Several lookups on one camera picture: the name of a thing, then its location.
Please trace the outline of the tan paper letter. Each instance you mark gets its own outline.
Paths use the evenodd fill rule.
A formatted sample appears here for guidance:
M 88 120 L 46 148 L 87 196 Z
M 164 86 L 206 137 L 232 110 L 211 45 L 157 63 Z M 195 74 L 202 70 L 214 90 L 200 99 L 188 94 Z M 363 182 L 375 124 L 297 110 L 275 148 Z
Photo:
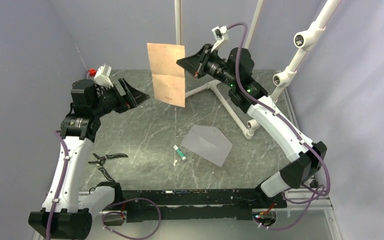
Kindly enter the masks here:
M 178 44 L 147 43 L 154 98 L 177 107 L 185 107 L 185 70 L 177 60 L 185 57 L 185 47 Z

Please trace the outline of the green white glue stick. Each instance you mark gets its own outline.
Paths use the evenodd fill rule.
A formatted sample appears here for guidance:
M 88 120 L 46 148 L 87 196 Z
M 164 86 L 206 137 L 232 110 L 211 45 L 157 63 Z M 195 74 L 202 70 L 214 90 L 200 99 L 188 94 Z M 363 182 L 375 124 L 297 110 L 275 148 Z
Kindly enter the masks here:
M 181 151 L 181 149 L 176 144 L 173 146 L 173 149 L 182 161 L 187 160 L 187 157 L 185 156 L 185 154 Z

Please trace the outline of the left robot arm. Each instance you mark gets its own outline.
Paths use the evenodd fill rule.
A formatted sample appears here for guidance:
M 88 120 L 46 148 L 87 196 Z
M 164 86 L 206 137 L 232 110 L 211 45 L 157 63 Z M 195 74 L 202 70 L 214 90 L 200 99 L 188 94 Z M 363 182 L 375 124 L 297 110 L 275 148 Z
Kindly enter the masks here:
M 81 173 L 87 164 L 100 119 L 122 114 L 147 101 L 150 96 L 119 78 L 109 83 L 81 79 L 72 84 L 69 113 L 56 136 L 59 158 L 51 187 L 39 211 L 29 214 L 28 224 L 47 240 L 84 240 L 93 219 L 106 207 L 119 209 L 124 203 L 121 185 L 104 181 L 84 199 L 79 198 Z

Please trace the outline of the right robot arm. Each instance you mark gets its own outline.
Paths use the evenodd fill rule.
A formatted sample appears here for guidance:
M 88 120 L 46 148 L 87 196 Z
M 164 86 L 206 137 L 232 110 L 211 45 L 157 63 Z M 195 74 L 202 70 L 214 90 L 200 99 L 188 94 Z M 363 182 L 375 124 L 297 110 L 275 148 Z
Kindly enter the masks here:
M 255 63 L 247 49 L 233 48 L 228 58 L 223 59 L 212 47 L 204 44 L 196 54 L 180 58 L 176 64 L 196 79 L 209 75 L 227 85 L 232 103 L 261 125 L 285 153 L 289 163 L 257 187 L 256 203 L 267 208 L 276 195 L 298 189 L 322 168 L 320 161 L 327 147 L 322 141 L 315 143 L 301 133 L 254 80 Z

